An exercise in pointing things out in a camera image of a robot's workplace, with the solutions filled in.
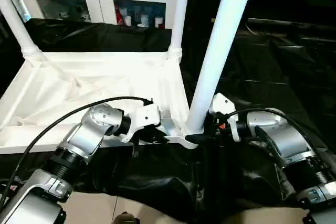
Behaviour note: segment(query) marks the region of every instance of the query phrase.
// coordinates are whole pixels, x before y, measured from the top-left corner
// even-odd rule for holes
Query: white pole
[[[222,74],[246,3],[247,0],[220,1],[216,21],[186,121],[186,134],[203,132],[204,119]]]
[[[13,34],[21,46],[23,56],[41,56],[42,52],[34,44],[29,36],[24,24],[22,23],[11,0],[0,0],[0,9],[10,26]]]
[[[169,46],[169,51],[171,52],[179,52],[181,53],[181,42],[183,35],[183,26],[184,26],[184,18],[185,18],[185,10],[187,8],[188,0],[177,0],[173,30],[172,30],[172,38]]]

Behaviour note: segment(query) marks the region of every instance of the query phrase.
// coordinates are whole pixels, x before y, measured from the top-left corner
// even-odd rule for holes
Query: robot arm
[[[217,94],[209,112],[216,118],[235,111],[233,103]],[[235,141],[243,136],[264,144],[296,191],[296,199],[310,213],[305,223],[334,223],[336,181],[306,139],[283,117],[264,111],[234,115],[225,123]]]
[[[64,223],[66,213],[57,202],[66,202],[74,180],[90,162],[105,135],[129,142],[134,133],[160,123],[160,112],[150,104],[124,115],[108,104],[91,107],[54,151],[42,169],[36,170],[0,215],[1,224]]]

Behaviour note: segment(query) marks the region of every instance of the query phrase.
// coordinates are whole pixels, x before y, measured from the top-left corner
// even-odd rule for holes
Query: black plastic sheet
[[[44,51],[166,51],[171,35],[170,30],[58,20],[31,20],[27,29]],[[185,36],[181,70],[191,102],[207,41]],[[331,42],[326,46],[297,38],[237,36],[217,92],[237,109],[281,109],[319,130],[323,140],[336,148],[334,49]],[[1,50],[1,54],[19,54],[13,39]],[[308,133],[315,144],[325,147]],[[49,155],[29,154],[20,179],[27,179]],[[0,156],[1,178],[10,176],[19,157]],[[291,205],[282,176],[267,153],[245,143],[228,142],[222,147],[207,143],[195,150],[178,144],[140,146],[138,158],[132,158],[130,147],[104,148],[95,154],[75,190],[137,200],[190,223],[216,223],[244,208]]]

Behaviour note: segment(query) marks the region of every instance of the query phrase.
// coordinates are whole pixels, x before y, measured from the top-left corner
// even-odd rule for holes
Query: floor
[[[111,224],[125,211],[138,218],[140,224],[181,224],[144,204],[106,194],[72,193],[62,207],[67,213],[65,224]]]
[[[65,224],[112,224],[123,212],[133,214],[140,224],[182,224],[139,202],[106,194],[72,193],[62,205],[67,212]],[[232,216],[223,224],[298,224],[307,211],[296,208],[260,208]]]

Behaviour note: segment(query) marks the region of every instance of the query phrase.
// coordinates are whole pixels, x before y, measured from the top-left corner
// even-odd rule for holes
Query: black cable
[[[314,128],[308,126],[307,124],[300,122],[298,120],[296,120],[296,122],[304,129],[306,129],[309,133],[315,135],[317,138],[319,138],[326,146],[328,149],[330,149],[331,151],[334,152],[334,154],[336,154],[336,148],[335,145],[332,144],[328,138],[326,138],[325,136],[323,136],[320,132],[318,132],[317,130],[315,130]]]
[[[6,186],[4,186],[3,184],[0,184],[0,193],[2,194],[3,191],[5,190]],[[15,195],[15,192],[13,190],[9,190],[8,192],[8,197],[11,198]]]
[[[6,185],[6,188],[1,196],[1,199],[0,199],[0,212],[3,210],[3,205],[4,205],[4,202],[5,202],[5,199],[6,197],[8,196],[8,193],[9,193],[9,190],[10,190],[10,186],[12,185],[14,179],[15,179],[15,176],[16,174],[18,173],[19,169],[20,169],[20,166],[22,164],[22,162],[24,161],[25,157],[27,156],[27,154],[29,153],[29,151],[31,150],[31,148],[33,148],[33,146],[36,144],[36,142],[41,138],[43,137],[43,135],[45,135],[48,131],[50,131],[53,127],[55,127],[57,124],[59,124],[61,121],[63,121],[64,119],[68,118],[69,116],[73,115],[73,114],[76,114],[77,112],[81,111],[81,110],[85,110],[85,109],[88,109],[92,106],[96,106],[98,104],[101,104],[101,103],[105,103],[105,102],[111,102],[111,101],[117,101],[117,100],[138,100],[138,101],[142,101],[144,103],[144,105],[148,105],[148,104],[151,104],[153,103],[152,101],[149,101],[147,99],[144,99],[144,98],[140,98],[140,97],[114,97],[114,98],[107,98],[107,99],[104,99],[104,100],[100,100],[100,101],[97,101],[97,102],[93,102],[93,103],[90,103],[90,104],[87,104],[87,105],[84,105],[80,108],[77,108],[71,112],[69,112],[68,114],[62,116],[61,118],[57,119],[56,121],[54,121],[51,125],[49,125],[48,127],[46,127],[43,131],[41,131],[40,134],[37,135],[36,138],[34,138],[34,140],[27,146],[27,148],[25,149],[25,151],[23,152],[23,155],[21,156],[19,162],[17,163],[7,185]]]

